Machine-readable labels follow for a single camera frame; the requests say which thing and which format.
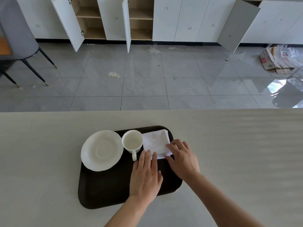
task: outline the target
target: tray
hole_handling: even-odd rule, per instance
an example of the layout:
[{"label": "tray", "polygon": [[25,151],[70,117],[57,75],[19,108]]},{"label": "tray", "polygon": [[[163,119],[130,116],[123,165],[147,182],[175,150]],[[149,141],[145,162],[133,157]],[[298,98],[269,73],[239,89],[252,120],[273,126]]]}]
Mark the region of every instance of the tray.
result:
[{"label": "tray", "polygon": [[[116,131],[121,137],[129,130],[141,133],[166,129],[169,140],[174,138],[170,130],[163,126],[149,126],[136,129]],[[137,159],[143,150],[137,153]],[[106,206],[124,203],[129,197],[129,182],[133,167],[131,153],[123,150],[120,160],[105,171],[92,171],[81,164],[78,197],[80,203],[88,209],[98,209]],[[182,184],[182,180],[172,171],[166,159],[158,159],[158,170],[161,170],[163,182],[158,195],[175,192]]]}]

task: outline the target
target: white mug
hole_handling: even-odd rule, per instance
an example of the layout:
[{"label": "white mug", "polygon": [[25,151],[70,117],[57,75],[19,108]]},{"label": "white mug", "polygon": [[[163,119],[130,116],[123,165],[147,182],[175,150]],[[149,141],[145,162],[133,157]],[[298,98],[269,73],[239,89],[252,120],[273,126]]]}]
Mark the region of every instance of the white mug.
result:
[{"label": "white mug", "polygon": [[130,153],[134,161],[137,160],[137,152],[143,145],[143,135],[137,130],[127,131],[122,136],[122,145]]}]

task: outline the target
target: forearm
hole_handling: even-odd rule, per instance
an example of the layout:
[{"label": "forearm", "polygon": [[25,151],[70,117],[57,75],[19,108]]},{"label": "forearm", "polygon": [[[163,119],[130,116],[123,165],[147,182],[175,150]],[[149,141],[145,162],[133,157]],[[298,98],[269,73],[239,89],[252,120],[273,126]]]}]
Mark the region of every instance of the forearm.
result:
[{"label": "forearm", "polygon": [[225,196],[204,175],[196,174],[186,183],[203,202],[218,227],[263,227],[260,222]]},{"label": "forearm", "polygon": [[135,227],[147,206],[130,196],[104,227]]}]

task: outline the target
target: person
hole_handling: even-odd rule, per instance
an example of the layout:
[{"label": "person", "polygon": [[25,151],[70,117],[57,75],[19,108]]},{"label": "person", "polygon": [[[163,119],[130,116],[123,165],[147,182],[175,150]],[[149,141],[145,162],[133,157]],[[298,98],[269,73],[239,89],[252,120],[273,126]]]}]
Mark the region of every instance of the person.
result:
[{"label": "person", "polygon": [[[264,227],[200,173],[197,157],[186,142],[177,139],[166,147],[175,157],[174,160],[171,156],[165,157],[170,167],[195,192],[218,227]],[[151,151],[142,151],[139,161],[134,162],[129,198],[105,227],[135,227],[156,198],[162,181],[161,172],[157,171],[157,153],[153,153],[151,160]]]}]

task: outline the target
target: napkin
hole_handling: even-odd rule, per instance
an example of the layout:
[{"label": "napkin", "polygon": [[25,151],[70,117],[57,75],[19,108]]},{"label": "napkin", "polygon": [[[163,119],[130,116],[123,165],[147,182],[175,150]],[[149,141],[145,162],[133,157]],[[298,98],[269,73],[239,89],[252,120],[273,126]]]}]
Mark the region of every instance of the napkin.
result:
[{"label": "napkin", "polygon": [[157,152],[157,159],[163,159],[166,155],[172,155],[172,152],[165,147],[166,144],[170,143],[167,130],[152,131],[142,135],[143,148],[151,150],[151,154]]}]

